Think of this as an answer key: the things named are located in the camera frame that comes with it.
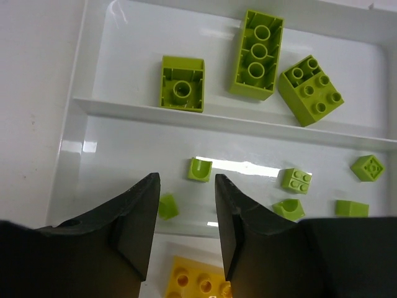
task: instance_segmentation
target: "white tray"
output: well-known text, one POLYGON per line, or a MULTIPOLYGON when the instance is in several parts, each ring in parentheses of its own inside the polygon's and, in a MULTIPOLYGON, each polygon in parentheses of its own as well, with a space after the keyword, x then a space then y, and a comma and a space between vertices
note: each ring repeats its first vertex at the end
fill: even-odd
MULTIPOLYGON (((267 11, 265 2, 258 9, 267 11)), ((395 92, 388 78, 397 78, 389 42, 397 39, 397 15, 297 2, 302 11, 311 4, 327 25, 310 27, 311 20, 297 18, 305 13, 271 6, 268 12, 284 16, 287 27, 324 34, 285 29, 279 72, 312 54, 345 100, 310 128, 297 126, 278 92, 265 102, 227 93, 240 20, 202 13, 207 7, 193 0, 181 5, 201 13, 88 1, 48 224, 98 206, 150 172, 160 173, 162 193, 173 193, 181 212, 159 221, 157 232, 217 237, 217 173, 266 207, 299 198, 307 217, 333 216, 335 199, 370 204, 370 216, 395 214, 395 92), (328 16, 336 12, 339 22, 328 16), (345 31, 338 30, 342 25, 345 31), (157 107, 163 55, 205 59, 203 114, 157 107), (367 154, 388 168, 375 183, 360 183, 349 169, 367 154), (209 183, 186 180, 189 159, 196 156, 214 162, 209 183), (279 170, 291 167, 313 173, 307 196, 279 188, 279 170)), ((222 11, 226 6, 219 1, 214 13, 243 18, 248 8, 222 11)))

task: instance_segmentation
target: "white surface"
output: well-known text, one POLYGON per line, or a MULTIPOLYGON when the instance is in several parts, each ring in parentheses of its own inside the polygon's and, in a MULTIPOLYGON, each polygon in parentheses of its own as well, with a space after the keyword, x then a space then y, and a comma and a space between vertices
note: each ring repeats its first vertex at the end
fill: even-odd
MULTIPOLYGON (((154 86, 160 86, 163 55, 191 56, 203 58, 206 64, 205 114, 299 126, 278 91, 265 102, 227 92, 239 24, 240 20, 209 14, 134 1, 114 2, 105 17, 93 99, 158 106, 159 88, 154 86)), ((310 128, 386 137, 388 98, 383 50, 371 44, 285 29, 279 73, 310 54, 345 100, 341 108, 310 128)))
POLYGON ((289 125, 276 125, 252 120, 186 113, 159 107, 110 104, 108 102, 90 101, 87 99, 75 99, 73 102, 77 102, 90 115, 104 115, 107 117, 136 119, 164 124, 171 123, 176 126, 255 135, 259 137, 281 138, 295 142, 331 145, 358 150, 393 151, 397 149, 397 140, 364 138, 348 133, 325 132, 289 125))
POLYGON ((218 239, 154 234, 148 276, 141 285, 140 298, 163 298, 172 269, 173 256, 223 267, 218 239))
MULTIPOLYGON (((360 183, 349 169, 358 156, 372 153, 368 151, 93 116, 88 117, 83 146, 78 146, 76 195, 49 210, 49 218, 58 223, 106 202, 150 172, 160 173, 161 192, 173 193, 180 210, 178 217, 158 222, 160 232, 218 237, 218 230, 208 226, 217 221, 218 173, 227 174, 266 207, 289 197, 301 199, 307 218, 332 217, 335 199, 370 204, 371 216, 388 213, 388 174, 376 183, 360 183), (209 183, 186 179, 189 161, 196 156, 213 161, 209 183), (313 173, 307 195, 280 188, 280 169, 294 167, 313 173)), ((387 164, 387 154, 377 157, 387 164)))
POLYGON ((45 224, 84 1, 0 1, 0 219, 45 224))

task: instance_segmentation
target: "plastic block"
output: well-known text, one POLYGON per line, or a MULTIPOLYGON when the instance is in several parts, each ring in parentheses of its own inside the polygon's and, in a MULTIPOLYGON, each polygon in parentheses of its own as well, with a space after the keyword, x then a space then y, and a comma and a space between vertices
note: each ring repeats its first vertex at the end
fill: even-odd
POLYGON ((347 217, 368 217, 370 206, 363 203, 336 200, 335 214, 347 217))
POLYGON ((174 257, 165 298, 232 298, 222 268, 174 257))
POLYGON ((229 92, 264 101, 275 90, 284 20, 248 10, 229 92))
POLYGON ((273 205, 274 213, 289 220, 301 219, 305 216, 300 201, 297 199, 286 199, 273 205))
POLYGON ((160 107, 202 113, 204 60, 163 56, 160 107))
POLYGON ((311 175, 299 169, 286 169, 281 187, 297 194, 307 194, 311 175))
POLYGON ((361 181, 376 181, 385 170, 382 163, 373 155, 361 156, 350 169, 361 181))
POLYGON ((204 161, 204 160, 198 160, 196 158, 192 158, 187 177, 189 179, 194 179, 201 182, 209 182, 211 176, 211 169, 212 169, 212 161, 204 161))
POLYGON ((279 91, 302 126, 317 122, 344 103, 311 55, 281 73, 279 91))
POLYGON ((172 194, 165 194, 160 197, 159 201, 159 217, 167 220, 179 214, 178 205, 172 194))

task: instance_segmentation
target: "lime green lego brick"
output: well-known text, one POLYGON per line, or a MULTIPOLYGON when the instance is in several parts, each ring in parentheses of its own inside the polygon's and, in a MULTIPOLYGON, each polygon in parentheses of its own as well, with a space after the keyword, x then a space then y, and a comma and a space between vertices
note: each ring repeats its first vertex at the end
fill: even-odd
POLYGON ((368 217, 370 206, 363 203, 336 200, 335 214, 345 217, 368 217))
POLYGON ((179 214, 178 205, 172 194, 165 194, 160 197, 159 201, 159 217, 167 220, 179 214))
POLYGON ((248 10, 230 93, 264 101, 275 90, 284 20, 248 10))
POLYGON ((311 175, 299 169, 286 169, 281 187, 297 194, 307 194, 311 175))
POLYGON ((289 220, 301 219, 305 216, 302 205, 297 199, 286 199, 273 206, 274 213, 289 220))
POLYGON ((160 107, 202 113, 204 60, 163 56, 160 107))
POLYGON ((361 156, 350 169, 361 181, 376 181, 384 172, 385 167, 373 155, 361 156))
POLYGON ((319 121, 344 103, 311 55, 281 73, 279 92, 302 126, 319 121))
POLYGON ((187 177, 201 182, 209 182, 211 176, 212 161, 192 158, 187 177))

